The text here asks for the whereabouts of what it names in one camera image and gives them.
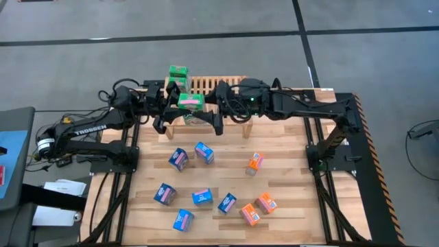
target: black bracket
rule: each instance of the black bracket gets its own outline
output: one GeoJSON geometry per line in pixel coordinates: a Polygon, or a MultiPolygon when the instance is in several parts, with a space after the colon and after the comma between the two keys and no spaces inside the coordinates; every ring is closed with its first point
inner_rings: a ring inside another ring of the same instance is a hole
{"type": "Polygon", "coordinates": [[[139,147],[133,147],[130,150],[130,158],[126,164],[119,164],[107,158],[104,161],[91,161],[90,173],[114,173],[122,174],[133,173],[137,170],[137,163],[139,162],[139,147]]]}
{"type": "Polygon", "coordinates": [[[316,145],[307,145],[306,150],[308,166],[313,174],[319,171],[354,171],[355,161],[361,160],[360,156],[352,155],[348,145],[339,145],[334,157],[327,164],[318,156],[316,145]]]}

